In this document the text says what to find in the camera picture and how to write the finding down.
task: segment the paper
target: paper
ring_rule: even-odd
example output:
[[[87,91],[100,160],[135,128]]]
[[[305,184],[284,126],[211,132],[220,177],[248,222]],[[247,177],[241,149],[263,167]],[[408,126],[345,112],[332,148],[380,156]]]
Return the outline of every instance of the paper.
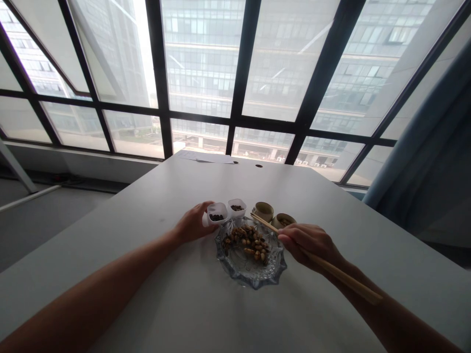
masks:
[[[231,156],[226,154],[214,154],[180,150],[175,153],[174,156],[184,159],[195,160],[197,162],[234,164],[234,161],[232,161]]]

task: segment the glass window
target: glass window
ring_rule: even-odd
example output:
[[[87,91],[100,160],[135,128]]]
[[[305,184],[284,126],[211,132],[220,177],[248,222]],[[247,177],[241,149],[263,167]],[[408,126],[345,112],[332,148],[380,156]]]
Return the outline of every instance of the glass window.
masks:
[[[370,186],[392,151],[392,147],[374,146],[347,183]]]
[[[95,109],[50,102],[42,104],[64,145],[109,151]]]
[[[399,139],[412,118],[428,98],[428,95],[433,91],[453,63],[455,57],[467,43],[469,33],[471,33],[471,17],[461,26],[381,137],[394,140]]]
[[[229,126],[171,119],[173,153],[179,150],[226,154]]]
[[[338,0],[264,0],[242,114],[296,120]]]
[[[36,113],[25,99],[0,97],[0,127],[10,138],[51,143]]]
[[[11,72],[8,63],[0,52],[0,88],[9,89],[13,91],[22,91],[18,81]]]
[[[89,92],[59,3],[56,0],[11,1],[76,90]],[[23,46],[39,50],[32,40],[23,40]]]
[[[236,127],[231,155],[266,162],[284,163],[294,135],[284,132]]]
[[[229,118],[245,0],[161,4],[170,109]]]
[[[113,110],[104,113],[117,152],[164,158],[158,117]]]
[[[0,0],[0,13],[4,14],[0,18],[1,24],[37,93],[91,101],[89,97],[73,93],[3,0]]]
[[[339,182],[363,144],[308,136],[294,163],[315,170],[330,181]]]
[[[157,108],[145,0],[70,0],[100,100]]]
[[[423,3],[410,2],[407,14],[398,17],[404,4],[385,8],[366,1],[311,128],[371,136],[463,3],[431,0],[430,11],[422,11]],[[343,73],[347,65],[352,69]],[[351,93],[356,98],[346,101]],[[322,123],[326,115],[329,124]],[[339,129],[344,121],[351,124]]]

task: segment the clear glass dish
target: clear glass dish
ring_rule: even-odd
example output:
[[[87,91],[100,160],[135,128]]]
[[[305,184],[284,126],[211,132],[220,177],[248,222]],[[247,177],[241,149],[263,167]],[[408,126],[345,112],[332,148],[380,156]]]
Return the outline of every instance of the clear glass dish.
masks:
[[[269,245],[270,252],[267,254],[267,264],[263,265],[255,261],[253,257],[244,253],[242,246],[236,246],[228,250],[226,256],[223,242],[226,234],[231,234],[235,227],[247,224],[253,226],[259,234],[263,235],[265,242]],[[286,270],[287,265],[283,256],[283,245],[274,232],[260,223],[243,218],[231,218],[224,223],[215,237],[217,248],[217,259],[228,275],[242,286],[249,286],[255,290],[269,284],[278,284],[281,273]]]

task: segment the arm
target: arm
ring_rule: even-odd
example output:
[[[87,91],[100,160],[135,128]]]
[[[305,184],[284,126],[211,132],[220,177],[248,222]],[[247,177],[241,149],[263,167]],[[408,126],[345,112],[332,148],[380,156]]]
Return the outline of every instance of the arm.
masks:
[[[106,265],[44,307],[0,343],[4,352],[84,352],[113,323],[152,271],[183,243],[212,233],[206,201],[174,229]]]
[[[281,229],[278,237],[299,263],[325,276],[345,295],[389,353],[461,352],[445,337],[376,286],[357,267],[345,260],[323,229],[313,225],[295,224]],[[330,273],[311,262],[301,252],[300,247],[329,261],[374,290],[383,297],[383,301],[377,306],[369,304]]]

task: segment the chopsticks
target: chopsticks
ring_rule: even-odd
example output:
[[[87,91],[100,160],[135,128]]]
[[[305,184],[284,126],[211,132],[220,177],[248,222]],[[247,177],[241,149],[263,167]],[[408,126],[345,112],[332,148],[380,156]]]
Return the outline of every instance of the chopsticks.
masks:
[[[275,234],[278,234],[278,230],[274,226],[272,226],[270,223],[268,223],[266,220],[260,218],[255,213],[250,213],[250,215],[252,216],[253,219],[262,223],[267,228],[272,230]],[[300,249],[312,262],[322,267],[328,273],[330,273],[335,278],[337,278],[340,282],[342,282],[347,287],[352,289],[355,293],[359,294],[361,297],[367,300],[370,304],[378,305],[383,300],[383,297],[380,296],[378,293],[372,291],[371,289],[366,287],[364,284],[361,284],[353,277],[347,275],[345,272],[338,269],[337,267],[332,265],[330,262],[327,262],[323,258],[320,258],[319,256],[308,252],[306,249],[302,247],[300,247]]]

